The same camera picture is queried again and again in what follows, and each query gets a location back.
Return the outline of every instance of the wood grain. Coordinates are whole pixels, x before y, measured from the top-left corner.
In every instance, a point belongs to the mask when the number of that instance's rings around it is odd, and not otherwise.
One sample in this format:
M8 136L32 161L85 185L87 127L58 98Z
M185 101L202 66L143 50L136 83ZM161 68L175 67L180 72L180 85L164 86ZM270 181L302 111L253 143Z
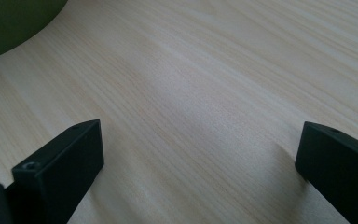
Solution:
M70 223L346 223L294 159L305 120L358 138L358 0L69 0L0 56L0 182L88 119Z

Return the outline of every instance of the green object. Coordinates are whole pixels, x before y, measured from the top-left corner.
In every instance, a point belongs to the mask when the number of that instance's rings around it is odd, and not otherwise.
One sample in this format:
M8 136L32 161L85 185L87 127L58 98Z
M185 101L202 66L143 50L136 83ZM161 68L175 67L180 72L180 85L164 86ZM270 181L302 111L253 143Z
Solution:
M41 31L67 0L0 0L0 54Z

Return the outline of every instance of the table surface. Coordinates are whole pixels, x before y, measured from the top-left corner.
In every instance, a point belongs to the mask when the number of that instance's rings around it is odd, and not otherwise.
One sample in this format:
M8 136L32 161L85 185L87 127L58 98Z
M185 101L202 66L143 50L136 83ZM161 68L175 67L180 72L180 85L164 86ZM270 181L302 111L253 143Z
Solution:
M89 119L70 223L347 223L294 161L306 120L358 138L358 0L69 0L0 56L0 182Z

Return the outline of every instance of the screw hole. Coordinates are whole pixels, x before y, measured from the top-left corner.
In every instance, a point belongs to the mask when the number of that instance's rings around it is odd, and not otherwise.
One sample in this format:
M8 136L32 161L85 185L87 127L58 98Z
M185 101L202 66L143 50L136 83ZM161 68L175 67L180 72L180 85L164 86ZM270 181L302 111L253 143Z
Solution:
M26 170L35 170L37 167L39 167L39 163L34 161L30 161L22 165L22 168Z
M340 133L340 131L337 130L337 129L330 129L330 131L333 132L333 133Z

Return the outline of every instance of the wooden table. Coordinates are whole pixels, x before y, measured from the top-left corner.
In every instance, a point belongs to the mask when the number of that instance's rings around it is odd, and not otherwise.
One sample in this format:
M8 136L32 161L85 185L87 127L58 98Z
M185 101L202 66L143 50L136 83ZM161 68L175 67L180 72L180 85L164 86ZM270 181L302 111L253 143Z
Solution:
M0 182L89 119L70 223L346 223L294 160L305 120L358 138L358 0L69 0L0 56Z

